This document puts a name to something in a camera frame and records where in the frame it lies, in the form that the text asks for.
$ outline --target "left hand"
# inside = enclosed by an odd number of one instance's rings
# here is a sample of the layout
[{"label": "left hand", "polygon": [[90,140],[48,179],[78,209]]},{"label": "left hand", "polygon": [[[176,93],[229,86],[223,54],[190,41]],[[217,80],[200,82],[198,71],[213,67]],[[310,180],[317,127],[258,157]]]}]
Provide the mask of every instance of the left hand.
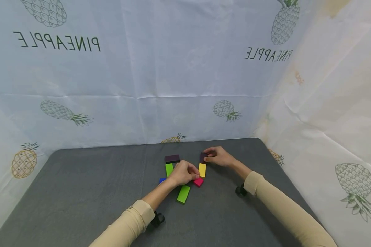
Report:
[{"label": "left hand", "polygon": [[176,186],[185,185],[191,180],[196,180],[199,178],[198,169],[188,161],[182,160],[177,163],[172,173],[169,175],[167,180],[172,180]]}]

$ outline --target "dark purple block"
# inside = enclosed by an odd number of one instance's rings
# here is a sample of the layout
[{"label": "dark purple block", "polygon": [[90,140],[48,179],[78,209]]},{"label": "dark purple block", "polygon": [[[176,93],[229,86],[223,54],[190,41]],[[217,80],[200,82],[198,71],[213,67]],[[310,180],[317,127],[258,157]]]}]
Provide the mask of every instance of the dark purple block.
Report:
[{"label": "dark purple block", "polygon": [[201,156],[199,158],[199,163],[201,164],[206,164],[206,161],[203,160],[204,157],[207,157],[208,154],[207,153],[201,153]]},{"label": "dark purple block", "polygon": [[180,162],[180,156],[178,154],[171,155],[171,156],[165,156],[166,164],[177,163],[177,162]]}]

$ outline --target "yellow block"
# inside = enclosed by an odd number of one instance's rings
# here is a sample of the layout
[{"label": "yellow block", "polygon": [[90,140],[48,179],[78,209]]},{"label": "yellow block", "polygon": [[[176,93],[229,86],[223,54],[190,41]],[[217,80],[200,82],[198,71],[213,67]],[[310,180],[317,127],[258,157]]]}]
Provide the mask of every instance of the yellow block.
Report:
[{"label": "yellow block", "polygon": [[202,177],[205,179],[206,176],[206,164],[199,163],[199,169],[198,169],[200,175],[199,177]]}]

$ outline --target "right hand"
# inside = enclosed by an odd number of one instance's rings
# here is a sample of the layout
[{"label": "right hand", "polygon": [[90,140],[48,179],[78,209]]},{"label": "right hand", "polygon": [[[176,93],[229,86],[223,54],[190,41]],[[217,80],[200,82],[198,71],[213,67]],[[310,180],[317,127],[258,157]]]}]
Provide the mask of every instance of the right hand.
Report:
[{"label": "right hand", "polygon": [[204,161],[215,163],[219,166],[232,167],[236,161],[236,159],[227,153],[221,146],[212,146],[203,152],[208,154],[208,157],[204,158]]}]

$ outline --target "white curtain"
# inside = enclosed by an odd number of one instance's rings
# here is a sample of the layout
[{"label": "white curtain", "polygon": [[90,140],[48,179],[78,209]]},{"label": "white curtain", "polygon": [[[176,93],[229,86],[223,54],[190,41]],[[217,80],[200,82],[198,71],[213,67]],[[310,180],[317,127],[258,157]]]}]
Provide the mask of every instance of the white curtain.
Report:
[{"label": "white curtain", "polygon": [[318,11],[255,135],[339,246],[371,246],[371,1]]}]

